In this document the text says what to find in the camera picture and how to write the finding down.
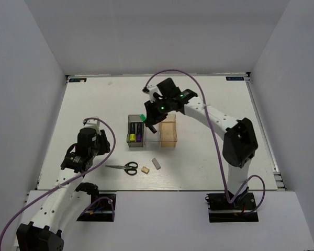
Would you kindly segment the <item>green highlighter marker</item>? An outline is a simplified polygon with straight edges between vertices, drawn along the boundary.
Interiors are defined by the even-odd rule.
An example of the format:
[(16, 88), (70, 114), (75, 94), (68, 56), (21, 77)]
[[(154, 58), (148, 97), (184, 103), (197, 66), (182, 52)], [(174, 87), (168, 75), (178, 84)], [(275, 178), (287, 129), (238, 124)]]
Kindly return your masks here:
[(140, 119), (142, 120), (143, 124), (145, 125), (146, 127), (146, 124), (147, 124), (147, 118), (144, 114), (140, 114), (139, 115)]

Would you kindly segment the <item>purple highlighter marker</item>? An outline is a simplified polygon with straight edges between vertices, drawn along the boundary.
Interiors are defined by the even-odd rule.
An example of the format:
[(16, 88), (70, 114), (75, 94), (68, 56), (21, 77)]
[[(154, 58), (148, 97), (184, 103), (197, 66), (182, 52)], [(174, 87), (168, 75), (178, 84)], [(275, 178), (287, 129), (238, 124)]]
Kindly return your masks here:
[(137, 123), (136, 127), (136, 142), (142, 142), (142, 123)]

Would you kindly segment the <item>yellow highlighter marker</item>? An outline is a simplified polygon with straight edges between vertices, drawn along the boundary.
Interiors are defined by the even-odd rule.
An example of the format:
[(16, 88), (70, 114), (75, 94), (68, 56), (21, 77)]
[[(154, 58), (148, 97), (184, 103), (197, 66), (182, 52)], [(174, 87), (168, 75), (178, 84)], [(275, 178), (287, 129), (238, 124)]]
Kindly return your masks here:
[(129, 126), (129, 141), (135, 142), (136, 141), (136, 124), (131, 122)]

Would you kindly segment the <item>grey rectangular eraser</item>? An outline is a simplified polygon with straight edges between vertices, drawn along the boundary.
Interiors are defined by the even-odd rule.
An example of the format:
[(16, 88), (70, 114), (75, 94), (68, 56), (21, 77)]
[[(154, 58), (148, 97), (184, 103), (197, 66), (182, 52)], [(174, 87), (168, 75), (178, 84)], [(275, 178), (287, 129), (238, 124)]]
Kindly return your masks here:
[(155, 166), (156, 170), (161, 169), (161, 165), (159, 164), (158, 160), (156, 158), (151, 159), (153, 165)]

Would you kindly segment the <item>black handled scissors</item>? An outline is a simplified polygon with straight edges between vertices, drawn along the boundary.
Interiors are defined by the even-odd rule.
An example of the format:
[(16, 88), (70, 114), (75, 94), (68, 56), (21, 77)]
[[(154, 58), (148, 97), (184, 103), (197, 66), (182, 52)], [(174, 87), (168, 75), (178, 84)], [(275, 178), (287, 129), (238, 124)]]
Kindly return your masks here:
[(138, 163), (137, 162), (128, 162), (125, 165), (106, 165), (108, 168), (113, 169), (122, 169), (129, 176), (134, 176), (138, 172)]

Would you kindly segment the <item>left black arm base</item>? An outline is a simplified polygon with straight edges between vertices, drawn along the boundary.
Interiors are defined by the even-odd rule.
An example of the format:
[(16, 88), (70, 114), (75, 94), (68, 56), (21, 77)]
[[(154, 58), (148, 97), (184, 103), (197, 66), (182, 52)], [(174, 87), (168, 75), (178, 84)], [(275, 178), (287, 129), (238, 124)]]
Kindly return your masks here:
[(78, 222), (113, 222), (115, 219), (116, 193), (100, 193), (100, 200), (93, 203), (78, 218)]

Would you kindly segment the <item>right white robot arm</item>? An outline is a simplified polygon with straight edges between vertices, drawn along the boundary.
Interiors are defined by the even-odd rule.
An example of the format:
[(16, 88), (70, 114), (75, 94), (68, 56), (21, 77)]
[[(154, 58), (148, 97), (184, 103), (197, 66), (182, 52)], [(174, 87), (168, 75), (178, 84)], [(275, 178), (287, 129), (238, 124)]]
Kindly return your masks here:
[(145, 102), (144, 125), (156, 133), (155, 125), (164, 121), (172, 112), (180, 112), (193, 118), (211, 130), (213, 139), (221, 138), (223, 146), (217, 149), (218, 161), (228, 163), (228, 173), (222, 173), (226, 203), (239, 208), (245, 202), (248, 190), (248, 171), (258, 142), (254, 127), (248, 118), (236, 119), (206, 104), (204, 95), (186, 89), (181, 91), (171, 78), (159, 84), (146, 85), (143, 90), (149, 95)]

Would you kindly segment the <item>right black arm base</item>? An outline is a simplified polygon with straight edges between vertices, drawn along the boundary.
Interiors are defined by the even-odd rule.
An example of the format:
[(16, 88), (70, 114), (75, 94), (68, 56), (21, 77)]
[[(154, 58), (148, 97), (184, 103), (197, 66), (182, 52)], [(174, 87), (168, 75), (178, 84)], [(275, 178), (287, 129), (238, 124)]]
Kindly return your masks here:
[(253, 193), (229, 203), (224, 193), (208, 193), (205, 196), (210, 223), (258, 222), (259, 217)]

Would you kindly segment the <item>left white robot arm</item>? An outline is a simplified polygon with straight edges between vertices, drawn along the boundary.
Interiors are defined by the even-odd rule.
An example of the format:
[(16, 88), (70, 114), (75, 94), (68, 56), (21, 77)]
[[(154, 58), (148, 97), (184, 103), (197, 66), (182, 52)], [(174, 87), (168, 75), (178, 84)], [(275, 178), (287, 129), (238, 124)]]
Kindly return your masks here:
[(57, 178), (56, 191), (46, 196), (36, 215), (28, 224), (20, 224), (16, 236), (20, 250), (63, 250), (62, 233), (77, 220), (83, 210), (100, 203), (98, 186), (84, 182), (96, 156), (110, 152), (104, 130), (96, 126), (80, 129), (77, 142), (64, 157)]

